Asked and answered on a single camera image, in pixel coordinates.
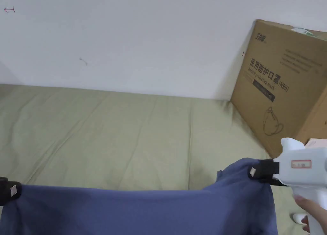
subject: wall mark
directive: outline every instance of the wall mark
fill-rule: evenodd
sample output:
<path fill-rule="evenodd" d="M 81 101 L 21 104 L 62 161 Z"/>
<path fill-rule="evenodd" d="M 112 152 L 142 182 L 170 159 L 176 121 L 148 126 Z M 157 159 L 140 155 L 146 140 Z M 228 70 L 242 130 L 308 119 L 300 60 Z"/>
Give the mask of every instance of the wall mark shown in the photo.
<path fill-rule="evenodd" d="M 84 59 L 80 58 L 80 60 L 85 63 L 85 66 L 87 66 L 87 62 Z"/>
<path fill-rule="evenodd" d="M 4 8 L 4 11 L 5 11 L 5 12 L 7 12 L 7 11 L 11 11 L 11 10 L 15 12 L 14 7 L 12 7 L 12 9 L 7 9 L 6 7 Z"/>

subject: finger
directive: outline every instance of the finger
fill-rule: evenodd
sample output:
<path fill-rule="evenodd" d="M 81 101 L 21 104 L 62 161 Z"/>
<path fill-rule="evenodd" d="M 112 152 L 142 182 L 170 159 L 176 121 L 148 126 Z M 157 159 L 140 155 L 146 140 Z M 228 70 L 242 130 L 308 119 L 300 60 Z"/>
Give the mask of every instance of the finger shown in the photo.
<path fill-rule="evenodd" d="M 302 229 L 306 232 L 310 232 L 310 228 L 308 225 L 305 225 Z"/>
<path fill-rule="evenodd" d="M 315 218 L 319 223 L 324 223 L 327 221 L 327 210 L 323 209 L 315 202 L 304 197 L 294 196 L 294 199 L 298 206 L 300 206 L 302 209 L 311 214 L 313 218 Z"/>
<path fill-rule="evenodd" d="M 302 220 L 301 220 L 302 223 L 304 224 L 309 224 L 309 220 L 308 220 L 308 216 L 306 215 Z"/>

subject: white wall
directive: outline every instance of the white wall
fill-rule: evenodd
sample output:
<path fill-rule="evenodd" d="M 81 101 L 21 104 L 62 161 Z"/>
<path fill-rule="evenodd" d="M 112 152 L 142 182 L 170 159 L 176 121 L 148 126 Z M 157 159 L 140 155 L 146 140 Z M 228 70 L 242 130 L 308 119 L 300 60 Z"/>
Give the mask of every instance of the white wall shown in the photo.
<path fill-rule="evenodd" d="M 0 0 L 13 6 L 1 83 L 229 99 L 255 19 L 327 31 L 326 0 Z"/>

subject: black label on box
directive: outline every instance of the black label on box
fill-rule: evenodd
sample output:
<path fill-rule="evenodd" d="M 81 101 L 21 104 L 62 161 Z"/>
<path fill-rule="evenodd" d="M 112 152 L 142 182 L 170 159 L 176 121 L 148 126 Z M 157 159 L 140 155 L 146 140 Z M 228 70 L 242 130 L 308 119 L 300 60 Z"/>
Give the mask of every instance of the black label on box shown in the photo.
<path fill-rule="evenodd" d="M 268 91 L 266 88 L 264 88 L 257 80 L 253 80 L 252 83 L 261 93 L 263 93 L 264 96 L 266 96 L 267 98 L 269 98 L 269 100 L 271 102 L 274 102 L 275 100 L 275 96 L 270 93 L 270 91 Z"/>

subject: red label on device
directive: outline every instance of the red label on device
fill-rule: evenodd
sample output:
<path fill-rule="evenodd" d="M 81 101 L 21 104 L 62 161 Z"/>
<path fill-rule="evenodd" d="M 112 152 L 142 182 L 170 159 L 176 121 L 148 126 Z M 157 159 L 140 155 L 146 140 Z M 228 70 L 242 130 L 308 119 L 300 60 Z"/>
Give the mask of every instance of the red label on device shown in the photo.
<path fill-rule="evenodd" d="M 293 160 L 291 161 L 292 168 L 311 168 L 311 160 Z"/>

